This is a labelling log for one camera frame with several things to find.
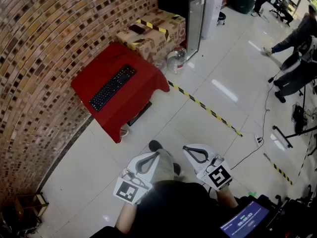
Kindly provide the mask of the tablet with blue screen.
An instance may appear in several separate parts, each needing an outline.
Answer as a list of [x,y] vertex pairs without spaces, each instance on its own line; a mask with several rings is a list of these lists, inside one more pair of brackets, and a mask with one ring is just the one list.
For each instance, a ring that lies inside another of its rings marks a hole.
[[261,227],[270,211],[252,200],[229,221],[220,226],[220,233],[226,238],[249,238]]

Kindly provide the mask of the black office chair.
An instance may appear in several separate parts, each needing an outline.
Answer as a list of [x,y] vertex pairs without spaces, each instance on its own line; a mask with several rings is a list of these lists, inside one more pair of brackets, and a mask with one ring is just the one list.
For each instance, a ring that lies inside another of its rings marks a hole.
[[293,21],[292,15],[289,13],[289,3],[287,0],[275,0],[273,3],[275,9],[270,10],[270,12],[276,13],[276,17],[280,17],[281,21],[286,20],[286,25],[290,26]]

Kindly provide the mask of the black stand base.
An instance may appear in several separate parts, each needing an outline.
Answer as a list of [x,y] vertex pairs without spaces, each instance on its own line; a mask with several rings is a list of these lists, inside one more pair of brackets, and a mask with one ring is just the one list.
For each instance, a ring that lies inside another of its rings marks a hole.
[[303,130],[301,131],[300,133],[294,133],[294,134],[291,134],[291,135],[285,135],[280,129],[279,127],[277,126],[273,126],[272,127],[273,130],[276,130],[281,136],[282,138],[286,141],[286,145],[287,145],[287,148],[293,148],[293,145],[291,144],[291,142],[289,141],[289,138],[292,138],[292,137],[296,137],[296,136],[300,136],[300,135],[303,135],[305,133],[308,133],[308,132],[312,132],[314,130],[317,130],[317,125],[310,128],[310,129],[306,129],[306,130]]

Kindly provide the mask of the person's left forearm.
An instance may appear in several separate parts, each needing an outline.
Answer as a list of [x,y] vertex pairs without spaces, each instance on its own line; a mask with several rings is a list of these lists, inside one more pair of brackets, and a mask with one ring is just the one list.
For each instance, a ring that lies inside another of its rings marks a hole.
[[137,212],[137,205],[125,203],[115,223],[115,228],[123,234],[128,234]]

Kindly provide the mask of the black glass-door fridge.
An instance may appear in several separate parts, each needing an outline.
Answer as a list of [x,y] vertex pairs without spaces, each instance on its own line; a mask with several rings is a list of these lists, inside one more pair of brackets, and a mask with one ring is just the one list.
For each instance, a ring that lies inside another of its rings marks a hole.
[[206,0],[158,0],[158,8],[178,14],[186,20],[184,41],[189,60],[200,47]]

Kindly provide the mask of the black keyboard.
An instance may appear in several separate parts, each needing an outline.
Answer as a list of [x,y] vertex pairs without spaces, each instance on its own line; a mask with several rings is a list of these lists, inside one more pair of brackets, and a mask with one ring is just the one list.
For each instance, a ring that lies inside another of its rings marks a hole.
[[92,97],[89,104],[96,112],[99,112],[116,92],[136,74],[136,72],[137,71],[132,66],[125,64]]

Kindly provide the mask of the person's right forearm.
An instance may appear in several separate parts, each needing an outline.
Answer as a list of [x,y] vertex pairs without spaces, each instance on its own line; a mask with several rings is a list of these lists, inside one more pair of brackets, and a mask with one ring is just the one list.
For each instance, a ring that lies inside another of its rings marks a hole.
[[238,206],[238,203],[233,194],[231,193],[229,187],[224,187],[220,191],[217,191],[216,194],[219,204],[223,207],[235,208]]

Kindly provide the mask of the black table base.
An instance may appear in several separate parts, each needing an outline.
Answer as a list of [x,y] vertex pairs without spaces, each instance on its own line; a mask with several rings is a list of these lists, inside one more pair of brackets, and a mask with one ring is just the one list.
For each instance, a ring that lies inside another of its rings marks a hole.
[[133,119],[127,122],[127,125],[132,126],[144,114],[144,112],[149,109],[151,105],[152,103],[150,101],[147,102],[143,109]]

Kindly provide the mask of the dark flat object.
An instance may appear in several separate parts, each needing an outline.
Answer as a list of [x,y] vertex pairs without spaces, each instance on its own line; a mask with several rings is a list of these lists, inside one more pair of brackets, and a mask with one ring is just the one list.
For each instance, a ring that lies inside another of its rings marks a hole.
[[136,24],[133,24],[131,26],[129,26],[129,29],[135,33],[137,33],[138,35],[142,35],[144,32],[145,32],[145,29],[136,25]]

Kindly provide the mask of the small wooden stool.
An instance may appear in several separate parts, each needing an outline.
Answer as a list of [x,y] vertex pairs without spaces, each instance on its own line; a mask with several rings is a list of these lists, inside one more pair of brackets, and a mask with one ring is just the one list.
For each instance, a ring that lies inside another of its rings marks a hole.
[[41,217],[48,206],[42,192],[17,195],[14,198],[14,210],[20,223],[42,223]]

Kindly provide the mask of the person's black shoe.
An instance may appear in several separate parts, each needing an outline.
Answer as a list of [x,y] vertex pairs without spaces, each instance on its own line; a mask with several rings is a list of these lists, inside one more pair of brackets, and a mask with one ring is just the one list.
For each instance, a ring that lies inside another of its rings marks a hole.
[[151,140],[149,142],[149,150],[151,152],[157,152],[158,150],[163,149],[162,145],[156,141],[156,140]]

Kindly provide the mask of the large clear water jug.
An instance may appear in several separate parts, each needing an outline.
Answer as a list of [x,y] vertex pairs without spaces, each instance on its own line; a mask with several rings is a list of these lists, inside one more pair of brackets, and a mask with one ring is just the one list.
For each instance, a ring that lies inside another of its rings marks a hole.
[[176,47],[166,58],[167,68],[174,74],[179,74],[186,62],[187,52],[184,47]]

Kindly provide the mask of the short yellow black floor tape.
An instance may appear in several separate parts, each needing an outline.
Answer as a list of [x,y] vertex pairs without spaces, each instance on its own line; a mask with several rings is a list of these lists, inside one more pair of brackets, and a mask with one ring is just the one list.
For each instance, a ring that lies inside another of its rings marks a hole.
[[272,166],[288,181],[289,184],[292,186],[294,185],[293,181],[286,175],[284,171],[282,171],[271,159],[270,157],[266,154],[263,153],[263,155],[267,158],[267,160],[272,164]]

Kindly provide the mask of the long yellow black floor tape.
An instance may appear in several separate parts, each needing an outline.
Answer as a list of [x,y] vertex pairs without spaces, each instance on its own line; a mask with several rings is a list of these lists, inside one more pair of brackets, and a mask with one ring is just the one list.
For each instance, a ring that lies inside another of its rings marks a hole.
[[193,97],[192,95],[190,95],[188,92],[184,91],[182,88],[180,88],[179,86],[175,85],[174,83],[172,83],[171,81],[167,81],[168,84],[176,89],[177,91],[179,91],[180,93],[182,93],[183,95],[187,96],[190,100],[192,100],[193,102],[195,102],[196,104],[198,104],[201,108],[203,108],[204,110],[206,110],[208,113],[210,113],[213,117],[215,117],[216,119],[218,119],[219,121],[221,121],[223,124],[225,124],[227,127],[229,127],[230,129],[232,129],[233,131],[235,131],[235,133],[237,135],[239,135],[240,137],[242,137],[243,135],[241,134],[241,132],[239,132],[236,128],[234,128],[230,123],[228,123],[225,119],[223,119],[221,116],[219,116],[218,114],[216,114],[213,110],[211,110],[210,108],[206,107],[205,104],[203,104],[202,102],[200,102],[199,100],[197,100],[195,97]]

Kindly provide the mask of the person's grey trouser leg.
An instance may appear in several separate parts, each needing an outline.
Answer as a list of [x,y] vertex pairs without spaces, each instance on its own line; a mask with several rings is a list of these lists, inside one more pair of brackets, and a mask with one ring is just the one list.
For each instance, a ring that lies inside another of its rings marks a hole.
[[158,149],[159,161],[152,182],[174,180],[174,158],[165,149]]

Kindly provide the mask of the dark green round table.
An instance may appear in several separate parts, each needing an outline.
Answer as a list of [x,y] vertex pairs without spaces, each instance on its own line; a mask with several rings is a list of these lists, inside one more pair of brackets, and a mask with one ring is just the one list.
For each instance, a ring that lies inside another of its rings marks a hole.
[[227,0],[229,6],[242,14],[248,14],[255,2],[256,0]]

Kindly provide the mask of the person's black shirt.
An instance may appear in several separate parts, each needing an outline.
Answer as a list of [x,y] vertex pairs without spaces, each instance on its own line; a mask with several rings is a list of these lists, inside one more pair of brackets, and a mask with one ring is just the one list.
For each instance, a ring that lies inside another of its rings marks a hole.
[[[235,199],[239,206],[247,197]],[[220,205],[201,184],[159,181],[137,205],[128,234],[114,225],[90,238],[220,238],[220,226],[235,208]]]

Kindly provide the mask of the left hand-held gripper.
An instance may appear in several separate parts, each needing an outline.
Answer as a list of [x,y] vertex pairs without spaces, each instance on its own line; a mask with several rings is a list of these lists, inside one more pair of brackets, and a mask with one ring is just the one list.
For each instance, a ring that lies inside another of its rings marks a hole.
[[[128,203],[137,205],[153,188],[151,182],[157,169],[160,156],[158,152],[149,152],[134,157],[117,179],[113,196]],[[135,173],[142,173],[143,178]]]

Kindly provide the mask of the red tablecloth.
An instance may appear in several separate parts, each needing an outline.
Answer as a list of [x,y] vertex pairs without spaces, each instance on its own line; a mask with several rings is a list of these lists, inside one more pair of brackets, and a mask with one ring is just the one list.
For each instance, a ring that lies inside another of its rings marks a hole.
[[[97,112],[89,101],[125,65],[135,69],[135,75]],[[167,79],[159,69],[118,42],[94,58],[75,77],[71,86],[115,143],[121,141],[121,128],[138,115],[156,90],[170,91]]]

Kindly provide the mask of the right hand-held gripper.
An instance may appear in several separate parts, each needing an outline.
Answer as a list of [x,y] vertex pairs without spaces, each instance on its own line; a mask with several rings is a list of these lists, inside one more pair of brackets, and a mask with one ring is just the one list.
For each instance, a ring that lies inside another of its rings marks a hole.
[[231,169],[227,162],[214,150],[204,144],[183,146],[183,153],[193,166],[197,178],[216,191],[232,181]]

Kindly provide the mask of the black tablet mount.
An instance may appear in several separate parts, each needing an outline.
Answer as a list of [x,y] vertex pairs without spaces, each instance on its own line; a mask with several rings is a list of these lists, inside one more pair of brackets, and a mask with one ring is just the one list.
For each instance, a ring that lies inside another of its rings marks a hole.
[[273,217],[255,238],[317,238],[317,196],[275,198]]

